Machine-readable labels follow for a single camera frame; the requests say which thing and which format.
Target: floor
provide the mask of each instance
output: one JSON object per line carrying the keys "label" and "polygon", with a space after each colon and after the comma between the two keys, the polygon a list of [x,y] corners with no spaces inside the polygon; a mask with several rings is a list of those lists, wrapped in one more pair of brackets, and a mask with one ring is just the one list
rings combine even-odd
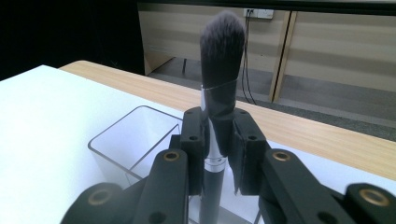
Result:
{"label": "floor", "polygon": [[[174,58],[149,76],[200,90],[201,63],[187,60],[183,74],[183,62]],[[259,106],[396,141],[396,92],[285,76],[279,101],[270,103],[272,73],[248,69],[250,93],[245,78],[244,94],[241,72],[236,94],[239,101],[253,103],[253,98]]]}

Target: power cord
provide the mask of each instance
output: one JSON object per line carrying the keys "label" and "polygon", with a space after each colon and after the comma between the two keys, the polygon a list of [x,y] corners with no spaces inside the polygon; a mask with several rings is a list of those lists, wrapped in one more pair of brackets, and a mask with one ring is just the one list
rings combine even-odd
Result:
{"label": "power cord", "polygon": [[[245,35],[245,37],[246,37],[246,39],[245,39],[245,47],[244,47],[244,51],[245,51],[244,65],[243,65],[243,68],[242,68],[242,92],[244,93],[245,99],[247,100],[248,103],[256,105],[256,102],[254,101],[253,96],[251,94],[250,85],[249,85],[249,82],[248,82],[248,26],[249,26],[250,17],[251,17],[251,14],[253,13],[253,10],[254,9],[248,9],[247,10],[247,16],[245,18],[245,26],[246,26],[246,31],[245,31],[246,35]],[[246,93],[245,93],[245,84],[244,84],[245,72],[246,72],[246,77],[247,77],[247,90],[248,90],[248,93],[249,93],[250,98],[253,101],[253,103],[251,103],[249,101],[249,99],[247,98]]]}

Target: silver ferrule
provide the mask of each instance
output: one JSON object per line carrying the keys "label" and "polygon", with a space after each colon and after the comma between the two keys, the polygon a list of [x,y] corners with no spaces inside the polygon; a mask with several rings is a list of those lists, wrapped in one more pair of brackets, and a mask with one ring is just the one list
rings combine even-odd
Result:
{"label": "silver ferrule", "polygon": [[202,124],[205,127],[205,169],[217,173],[225,169],[232,131],[236,80],[201,90]]}

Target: power outlet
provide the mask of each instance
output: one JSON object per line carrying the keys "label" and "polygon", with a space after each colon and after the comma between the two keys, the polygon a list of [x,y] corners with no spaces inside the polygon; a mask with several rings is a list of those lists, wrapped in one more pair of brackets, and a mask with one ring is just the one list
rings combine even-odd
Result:
{"label": "power outlet", "polygon": [[272,9],[244,8],[244,17],[250,15],[250,18],[260,18],[271,20],[274,17]]}

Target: dark gray bristles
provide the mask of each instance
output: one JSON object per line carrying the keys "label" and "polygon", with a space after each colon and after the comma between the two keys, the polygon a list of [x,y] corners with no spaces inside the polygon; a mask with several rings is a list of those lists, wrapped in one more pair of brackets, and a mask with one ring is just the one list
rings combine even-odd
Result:
{"label": "dark gray bristles", "polygon": [[238,78],[245,43],[245,26],[231,11],[222,11],[201,34],[203,88]]}

